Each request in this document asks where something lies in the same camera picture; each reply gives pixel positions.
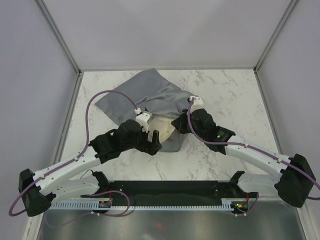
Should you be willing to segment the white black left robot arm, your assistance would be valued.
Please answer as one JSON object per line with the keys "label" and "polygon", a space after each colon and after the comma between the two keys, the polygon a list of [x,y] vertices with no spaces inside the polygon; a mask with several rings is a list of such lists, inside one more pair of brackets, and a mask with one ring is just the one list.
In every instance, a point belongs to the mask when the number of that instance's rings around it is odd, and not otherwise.
{"label": "white black left robot arm", "polygon": [[162,148],[159,135],[158,130],[150,131],[138,121],[129,119],[117,129],[89,141],[75,156],[42,170],[27,168],[21,171],[18,191],[24,205],[22,212],[34,217],[62,200],[96,195],[105,197],[110,186],[102,172],[94,172],[83,180],[74,180],[73,177],[131,149],[154,156]]}

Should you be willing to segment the beige pillow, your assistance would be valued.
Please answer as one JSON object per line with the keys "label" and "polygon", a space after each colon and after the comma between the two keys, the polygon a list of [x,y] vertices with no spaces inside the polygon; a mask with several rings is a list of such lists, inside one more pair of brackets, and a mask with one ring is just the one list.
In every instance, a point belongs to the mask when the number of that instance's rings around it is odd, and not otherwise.
{"label": "beige pillow", "polygon": [[174,118],[157,115],[154,114],[152,116],[151,121],[148,123],[149,126],[149,133],[148,133],[148,140],[152,140],[153,138],[153,132],[154,130],[159,132],[159,142],[162,144],[165,142],[174,132],[176,129],[172,125],[172,121],[174,121]]}

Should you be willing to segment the grey pillowcase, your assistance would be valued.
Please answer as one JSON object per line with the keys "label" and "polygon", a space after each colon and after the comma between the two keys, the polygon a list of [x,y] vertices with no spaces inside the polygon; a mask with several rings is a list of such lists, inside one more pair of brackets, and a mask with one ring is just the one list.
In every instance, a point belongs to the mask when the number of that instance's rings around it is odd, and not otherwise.
{"label": "grey pillowcase", "polygon": [[[188,108],[188,98],[193,95],[165,79],[154,68],[139,72],[114,90],[127,95],[142,111],[173,119],[177,119],[182,111]],[[117,93],[106,94],[95,105],[116,125],[136,118],[131,102]],[[178,152],[183,140],[184,135],[175,129],[172,135],[161,143],[160,151]]]}

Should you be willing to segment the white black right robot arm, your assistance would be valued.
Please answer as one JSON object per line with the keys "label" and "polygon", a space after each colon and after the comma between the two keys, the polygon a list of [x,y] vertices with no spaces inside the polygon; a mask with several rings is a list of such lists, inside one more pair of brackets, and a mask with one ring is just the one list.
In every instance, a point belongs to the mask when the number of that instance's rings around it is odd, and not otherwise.
{"label": "white black right robot arm", "polygon": [[233,197],[241,197],[244,193],[278,196],[287,204],[301,208],[316,184],[315,175],[304,156],[283,155],[244,140],[232,130],[216,125],[203,108],[192,113],[184,109],[171,124],[180,134],[193,134],[211,151],[243,160],[265,172],[235,173],[234,181],[228,185]]}

